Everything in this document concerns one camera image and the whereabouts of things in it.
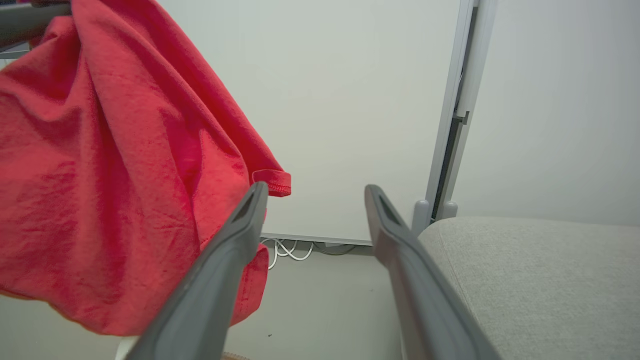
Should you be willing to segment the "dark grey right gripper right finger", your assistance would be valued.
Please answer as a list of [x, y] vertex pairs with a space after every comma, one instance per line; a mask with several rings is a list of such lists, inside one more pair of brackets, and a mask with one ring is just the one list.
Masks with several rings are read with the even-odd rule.
[[377, 260], [388, 271], [408, 360], [498, 360], [500, 355], [381, 187], [365, 187]]

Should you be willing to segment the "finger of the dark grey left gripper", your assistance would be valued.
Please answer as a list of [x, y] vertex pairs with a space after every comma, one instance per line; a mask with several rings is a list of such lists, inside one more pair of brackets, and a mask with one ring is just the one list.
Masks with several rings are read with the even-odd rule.
[[2, 2], [1, 48], [10, 49], [41, 36], [55, 17], [71, 12], [70, 2]]

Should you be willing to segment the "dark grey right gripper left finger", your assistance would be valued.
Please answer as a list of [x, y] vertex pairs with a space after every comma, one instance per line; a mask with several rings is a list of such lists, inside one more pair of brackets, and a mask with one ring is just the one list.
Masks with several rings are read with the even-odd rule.
[[160, 312], [128, 360], [219, 360], [244, 268], [254, 259], [265, 221], [268, 185], [249, 187]]

